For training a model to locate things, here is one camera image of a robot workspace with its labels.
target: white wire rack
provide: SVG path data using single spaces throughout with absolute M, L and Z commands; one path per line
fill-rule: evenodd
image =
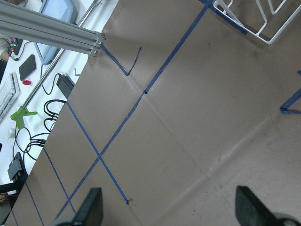
M 257 31 L 257 32 L 253 32 L 250 29 L 248 29 L 245 25 L 243 25 L 242 22 L 240 22 L 240 20 L 234 15 L 234 13 L 231 11 L 230 7 L 233 4 L 234 0 L 231 0 L 229 4 L 226 4 L 224 2 L 224 0 L 216 0 L 214 2 L 214 7 L 220 11 L 221 13 L 223 13 L 226 17 L 228 17 L 230 20 L 232 20 L 233 22 L 235 22 L 237 25 L 239 25 L 240 27 L 244 28 L 245 30 L 247 30 L 248 32 L 250 32 L 251 34 L 255 35 L 257 38 L 259 38 L 260 40 L 264 41 L 267 44 L 272 44 L 276 38 L 281 34 L 281 32 L 289 25 L 289 23 L 294 19 L 294 17 L 300 12 L 301 10 L 301 4 L 298 6 L 298 8 L 290 15 L 290 17 L 286 20 L 286 22 L 279 28 L 279 30 L 273 35 L 273 37 L 270 40 L 267 40 L 265 38 L 263 38 L 261 36 L 262 30 L 266 27 L 266 25 L 268 24 L 268 19 L 266 16 L 266 13 L 264 12 L 261 2 L 260 0 L 255 0 L 256 5 L 258 6 L 258 9 L 261 13 L 261 16 L 264 20 L 264 24 L 261 26 L 261 28 Z M 269 9 L 272 13 L 272 15 L 275 15 L 285 4 L 285 2 L 287 0 L 282 0 L 282 2 L 280 3 L 280 5 L 276 8 L 276 10 L 274 9 L 273 3 L 271 0 L 267 0 L 268 4 L 269 4 Z
M 0 122 L 19 94 L 20 89 L 16 73 L 9 74 L 6 79 L 2 79 L 0 85 Z

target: desk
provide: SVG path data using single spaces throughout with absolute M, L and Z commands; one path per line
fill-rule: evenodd
M 238 226 L 237 185 L 300 221 L 300 116 L 279 111 L 299 20 L 261 46 L 198 0 L 120 1 L 7 225 L 72 216 L 101 187 L 103 225 Z
M 80 20 L 82 15 L 85 13 L 85 11 L 89 8 L 93 1 L 92 0 L 75 0 L 74 5 L 75 8 L 78 11 L 76 22 Z M 113 9 L 115 8 L 118 0 L 104 0 L 102 5 L 99 5 L 97 9 L 94 11 L 94 13 L 90 16 L 90 18 L 86 21 L 83 27 L 101 32 L 105 23 L 107 22 L 108 18 L 110 17 Z M 41 6 L 41 2 L 39 0 L 29 0 L 27 7 L 29 9 L 38 11 Z M 8 76 L 9 73 L 16 72 L 18 78 L 19 78 L 19 66 L 27 59 L 28 56 L 31 54 L 34 54 L 36 56 L 36 64 L 37 69 L 27 78 L 28 80 L 32 81 L 32 85 L 25 86 L 21 83 L 19 80 L 19 87 L 20 87 L 20 95 L 18 99 L 14 102 L 14 104 L 11 106 L 10 110 L 8 111 L 6 117 L 2 120 L 0 124 L 0 131 L 1 131 L 1 137 L 0 137 L 0 143 L 3 144 L 2 151 L 0 152 L 0 183 L 8 183 L 9 178 L 7 174 L 8 166 L 10 162 L 12 161 L 12 145 L 14 142 L 14 138 L 9 137 L 9 129 L 15 128 L 15 122 L 10 119 L 10 116 L 12 113 L 16 112 L 19 106 L 21 106 L 28 95 L 30 94 L 31 90 L 34 88 L 34 86 L 37 84 L 37 82 L 40 79 L 40 67 L 41 62 L 39 60 L 38 54 L 36 52 L 36 49 L 34 47 L 33 43 L 29 43 L 26 45 L 24 53 L 19 61 L 15 62 L 12 59 L 9 59 L 5 73 L 3 75 L 3 79 L 5 79 L 5 76 Z M 74 83 L 77 82 L 78 78 L 74 75 L 74 68 L 77 70 L 77 74 L 81 74 L 81 71 L 83 70 L 86 62 L 87 62 L 87 55 L 76 53 L 72 51 L 65 51 L 64 55 L 61 57 L 60 61 L 56 65 L 55 69 L 51 72 L 49 77 L 44 83 L 44 87 L 47 91 L 51 89 L 52 81 L 56 73 L 58 72 L 64 72 L 69 75 L 69 77 L 73 80 Z M 28 106 L 28 109 L 30 111 L 37 111 L 38 115 L 35 116 L 29 116 L 25 117 L 25 126 L 30 130 L 32 134 L 38 134 L 42 132 L 46 132 L 43 121 L 46 118 L 46 115 L 43 111 L 44 103 L 50 99 L 62 99 L 65 100 L 65 97 L 61 93 L 61 91 L 57 88 L 55 85 L 55 88 L 53 90 L 53 93 L 50 96 L 47 96 L 43 89 L 40 89 L 35 96 L 35 98 L 31 101 L 31 103 Z M 60 111 L 61 105 L 52 105 L 53 110 L 56 112 Z M 29 143 L 29 137 L 27 135 L 27 132 L 21 131 L 18 137 L 18 141 L 21 144 L 21 147 L 25 148 L 26 145 Z M 38 157 L 39 153 L 41 152 L 40 147 L 32 147 L 31 154 L 33 157 Z M 26 169 L 28 173 L 31 172 L 32 167 L 34 165 L 34 161 L 26 157 L 25 158 L 25 164 Z

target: white metal frame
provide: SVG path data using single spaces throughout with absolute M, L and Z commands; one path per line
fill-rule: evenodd
M 298 6 L 298 8 L 291 14 L 291 16 L 288 18 L 288 20 L 280 27 L 280 29 L 274 34 L 274 36 L 270 39 L 270 40 L 266 40 L 263 37 L 260 36 L 262 30 L 266 27 L 266 25 L 268 24 L 268 20 L 266 17 L 266 14 L 261 6 L 260 0 L 255 0 L 258 9 L 262 15 L 262 18 L 264 20 L 264 24 L 262 25 L 262 27 L 259 29 L 258 32 L 253 32 L 250 29 L 248 29 L 247 27 L 245 27 L 240 20 L 234 15 L 234 13 L 230 10 L 230 6 L 233 3 L 233 0 L 231 0 L 230 4 L 226 4 L 224 2 L 224 0 L 216 0 L 214 2 L 214 8 L 216 8 L 218 11 L 220 11 L 221 13 L 223 13 L 227 18 L 229 18 L 230 20 L 232 20 L 233 22 L 235 22 L 237 25 L 239 25 L 240 27 L 244 28 L 245 30 L 247 30 L 248 32 L 250 32 L 251 34 L 253 34 L 254 36 L 256 36 L 257 38 L 259 38 L 260 40 L 264 41 L 267 44 L 272 44 L 276 38 L 281 34 L 281 32 L 288 26 L 288 24 L 294 19 L 294 17 L 300 12 L 301 10 L 301 5 Z M 268 4 L 269 4 L 269 8 L 270 11 L 273 15 L 275 15 L 285 4 L 286 0 L 283 0 L 280 5 L 277 7 L 277 9 L 274 9 L 274 6 L 271 2 L 271 0 L 268 0 Z

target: black device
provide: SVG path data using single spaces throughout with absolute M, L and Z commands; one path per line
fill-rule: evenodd
M 36 68 L 37 66 L 34 54 L 31 54 L 19 67 L 20 80 L 23 81 L 24 79 L 26 79 L 26 77 L 30 75 Z
M 15 39 L 16 42 L 16 46 L 12 46 L 12 52 L 14 52 L 14 54 L 17 56 L 20 52 L 22 43 L 23 43 L 23 39 Z
M 101 188 L 91 188 L 75 217 L 58 218 L 51 226 L 100 226 L 103 221 L 103 194 Z
M 64 96 L 68 99 L 74 84 L 66 75 L 59 74 L 59 78 L 56 82 L 56 85 L 59 87 Z
M 235 216 L 241 226 L 301 226 L 292 217 L 277 218 L 247 186 L 237 186 Z

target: white table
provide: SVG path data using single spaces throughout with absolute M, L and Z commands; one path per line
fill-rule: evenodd
M 89 8 L 93 0 L 73 0 L 73 3 L 75 5 L 75 8 L 78 11 L 76 23 L 81 19 L 82 15 L 86 12 L 86 10 Z M 106 24 L 107 20 L 111 16 L 115 6 L 117 5 L 118 0 L 103 0 L 102 5 L 99 5 L 96 10 L 92 13 L 90 18 L 86 21 L 83 27 L 101 32 L 104 25 Z M 27 3 L 27 8 L 38 11 L 41 7 L 41 1 L 40 0 L 29 0 Z M 37 84 L 37 82 L 40 79 L 40 68 L 41 68 L 41 62 L 38 57 L 38 54 L 36 52 L 36 49 L 34 47 L 33 43 L 29 43 L 26 45 L 25 50 L 19 61 L 13 61 L 11 58 L 8 61 L 6 70 L 3 75 L 3 79 L 5 79 L 6 76 L 9 75 L 9 73 L 16 72 L 17 76 L 19 77 L 19 66 L 27 59 L 28 56 L 31 54 L 35 55 L 36 58 L 36 65 L 37 69 L 27 78 L 27 80 L 30 80 L 32 84 L 30 86 L 25 86 L 22 84 L 22 82 L 19 80 L 19 87 L 20 87 L 20 95 L 18 99 L 14 102 L 14 104 L 11 106 L 10 110 L 6 114 L 5 118 L 0 123 L 0 143 L 3 144 L 2 151 L 0 152 L 0 184 L 9 183 L 9 177 L 8 177 L 8 167 L 10 162 L 13 159 L 12 154 L 12 147 L 14 143 L 14 137 L 11 137 L 10 129 L 14 129 L 16 124 L 14 121 L 10 119 L 11 114 L 16 112 L 18 108 L 24 103 L 34 86 Z M 87 62 L 87 55 L 72 52 L 72 51 L 65 51 L 62 58 L 56 65 L 55 69 L 51 72 L 49 77 L 44 83 L 44 87 L 47 92 L 50 91 L 52 86 L 52 81 L 56 73 L 58 72 L 64 72 L 69 75 L 69 77 L 72 79 L 74 83 L 77 82 L 78 76 L 75 76 L 74 69 L 76 68 L 77 74 L 80 74 L 83 70 L 86 62 Z M 50 96 L 46 95 L 43 91 L 43 89 L 40 89 L 36 96 L 33 98 L 33 100 L 28 105 L 27 109 L 29 111 L 37 111 L 38 114 L 34 116 L 26 116 L 24 117 L 24 122 L 26 128 L 29 129 L 31 132 L 31 135 L 36 135 L 39 133 L 47 132 L 44 128 L 43 121 L 45 118 L 48 118 L 47 115 L 43 111 L 44 103 L 51 99 L 61 99 L 66 100 L 64 95 L 61 93 L 59 88 L 55 85 L 53 92 Z M 52 111 L 59 112 L 62 105 L 53 103 L 51 106 L 49 106 Z M 39 138 L 47 139 L 47 136 L 40 136 Z M 25 149 L 29 141 L 29 135 L 25 129 L 21 130 L 18 136 L 18 142 L 20 146 Z M 33 146 L 30 150 L 30 154 L 33 157 L 38 157 L 38 155 L 41 152 L 41 147 Z M 31 172 L 33 165 L 35 163 L 34 160 L 29 158 L 27 155 L 25 155 L 25 166 L 28 173 Z

